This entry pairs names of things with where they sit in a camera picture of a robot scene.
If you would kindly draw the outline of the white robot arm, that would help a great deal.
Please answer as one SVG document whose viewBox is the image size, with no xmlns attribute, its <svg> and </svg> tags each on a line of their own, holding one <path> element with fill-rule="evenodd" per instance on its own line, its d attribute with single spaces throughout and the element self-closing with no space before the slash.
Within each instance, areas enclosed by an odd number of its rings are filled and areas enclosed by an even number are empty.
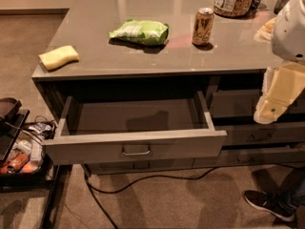
<svg viewBox="0 0 305 229">
<path fill-rule="evenodd" d="M 262 96 L 254 112 L 259 124 L 276 122 L 305 90 L 305 0 L 289 0 L 265 28 L 273 54 L 283 62 L 264 73 Z"/>
</svg>

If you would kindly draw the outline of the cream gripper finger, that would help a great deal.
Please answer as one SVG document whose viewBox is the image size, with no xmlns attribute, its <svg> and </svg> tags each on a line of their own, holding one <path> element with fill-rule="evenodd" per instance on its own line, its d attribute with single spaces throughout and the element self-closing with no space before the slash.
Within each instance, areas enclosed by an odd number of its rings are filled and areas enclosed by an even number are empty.
<svg viewBox="0 0 305 229">
<path fill-rule="evenodd" d="M 268 68 L 264 73 L 262 96 L 254 112 L 259 124 L 276 122 L 305 89 L 305 66 L 284 61 L 278 68 Z"/>
</svg>

